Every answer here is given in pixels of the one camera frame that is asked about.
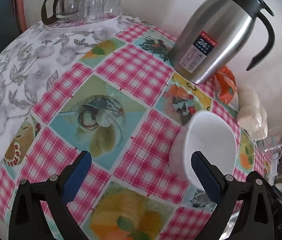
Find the white square bowl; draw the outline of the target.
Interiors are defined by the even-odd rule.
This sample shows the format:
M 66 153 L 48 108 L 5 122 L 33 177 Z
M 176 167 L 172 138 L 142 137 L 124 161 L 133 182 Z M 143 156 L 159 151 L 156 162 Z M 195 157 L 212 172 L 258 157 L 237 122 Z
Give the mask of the white square bowl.
M 190 163 L 195 151 L 200 151 L 223 174 L 232 174 L 236 140 L 230 126 L 218 115 L 209 111 L 196 112 L 181 128 L 169 153 L 172 173 L 202 191 L 203 187 Z

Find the large stainless steel basin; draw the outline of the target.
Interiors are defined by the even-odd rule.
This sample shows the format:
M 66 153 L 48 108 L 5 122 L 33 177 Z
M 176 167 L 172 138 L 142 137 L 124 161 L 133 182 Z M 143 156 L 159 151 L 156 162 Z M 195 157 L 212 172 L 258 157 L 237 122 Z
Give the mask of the large stainless steel basin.
M 239 211 L 231 215 L 231 217 L 230 217 L 230 219 L 229 219 L 229 221 L 228 221 L 228 223 L 225 227 L 225 230 L 221 234 L 219 240 L 228 239 L 228 237 L 230 237 L 231 232 L 234 228 L 234 225 L 237 221 L 238 215 L 239 215 Z

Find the clear glass mug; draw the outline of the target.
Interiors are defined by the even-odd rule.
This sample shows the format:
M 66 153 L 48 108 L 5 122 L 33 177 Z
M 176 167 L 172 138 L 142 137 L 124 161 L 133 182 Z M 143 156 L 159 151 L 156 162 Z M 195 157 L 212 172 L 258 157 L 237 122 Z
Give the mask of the clear glass mug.
M 266 138 L 257 141 L 260 151 L 271 155 L 272 160 L 279 160 L 282 156 L 282 127 L 272 128 Z

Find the bag of steamed buns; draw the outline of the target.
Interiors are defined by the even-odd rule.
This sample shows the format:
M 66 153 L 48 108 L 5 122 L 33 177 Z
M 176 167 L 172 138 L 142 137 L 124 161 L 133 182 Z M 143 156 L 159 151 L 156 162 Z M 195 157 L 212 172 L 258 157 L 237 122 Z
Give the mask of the bag of steamed buns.
M 246 130 L 254 141 L 268 136 L 267 113 L 257 93 L 248 86 L 237 87 L 239 111 L 236 117 L 240 128 Z

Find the orange snack packet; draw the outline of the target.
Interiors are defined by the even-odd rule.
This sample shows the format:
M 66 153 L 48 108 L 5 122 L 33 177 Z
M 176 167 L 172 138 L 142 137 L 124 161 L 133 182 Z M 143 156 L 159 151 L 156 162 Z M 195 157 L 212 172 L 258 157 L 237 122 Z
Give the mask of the orange snack packet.
M 216 83 L 216 96 L 225 105 L 238 111 L 239 101 L 236 79 L 227 66 L 223 66 L 214 76 Z

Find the grey floral white cloth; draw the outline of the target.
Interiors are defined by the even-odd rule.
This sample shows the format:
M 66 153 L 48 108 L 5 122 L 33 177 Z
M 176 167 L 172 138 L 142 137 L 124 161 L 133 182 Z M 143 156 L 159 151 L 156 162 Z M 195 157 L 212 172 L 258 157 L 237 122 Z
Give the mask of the grey floral white cloth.
M 0 53 L 0 166 L 31 108 L 74 63 L 102 41 L 147 25 L 129 14 L 105 26 L 61 32 L 38 23 L 11 42 Z

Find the checkered picture tablecloth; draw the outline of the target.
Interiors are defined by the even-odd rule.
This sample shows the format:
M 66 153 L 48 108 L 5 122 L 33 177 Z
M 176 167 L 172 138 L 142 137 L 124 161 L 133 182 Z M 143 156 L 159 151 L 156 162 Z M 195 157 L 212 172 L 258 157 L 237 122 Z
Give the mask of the checkered picture tablecloth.
M 214 81 L 193 85 L 163 59 L 175 38 L 159 28 L 129 27 L 97 44 L 30 110 L 0 166 L 0 218 L 8 222 L 21 178 L 59 174 L 82 150 L 93 165 L 68 207 L 91 239 L 192 239 L 215 205 L 178 179 L 168 154 L 181 127 L 208 110 L 228 123 L 238 156 L 233 171 L 267 176 L 270 157 L 214 95 Z

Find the stainless steel thermos jug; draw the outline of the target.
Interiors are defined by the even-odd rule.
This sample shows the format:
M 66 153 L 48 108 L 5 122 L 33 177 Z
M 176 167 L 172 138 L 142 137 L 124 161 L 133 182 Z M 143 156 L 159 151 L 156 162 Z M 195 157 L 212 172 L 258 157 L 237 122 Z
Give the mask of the stainless steel thermos jug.
M 171 65 L 188 81 L 205 83 L 238 54 L 249 39 L 256 19 L 260 19 L 268 32 L 268 41 L 246 69 L 254 68 L 275 43 L 274 29 L 262 14 L 263 9 L 274 14 L 263 0 L 206 0 L 169 51 Z

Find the upturned drinking glass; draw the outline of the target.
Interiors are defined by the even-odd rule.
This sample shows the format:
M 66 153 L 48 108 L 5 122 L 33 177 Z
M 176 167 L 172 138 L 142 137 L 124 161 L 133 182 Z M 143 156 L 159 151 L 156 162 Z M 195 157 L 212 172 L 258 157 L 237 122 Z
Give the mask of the upturned drinking glass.
M 110 19 L 122 13 L 122 0 L 103 0 L 104 18 Z
M 97 23 L 103 21 L 103 0 L 80 0 L 77 19 L 78 21 L 85 23 Z

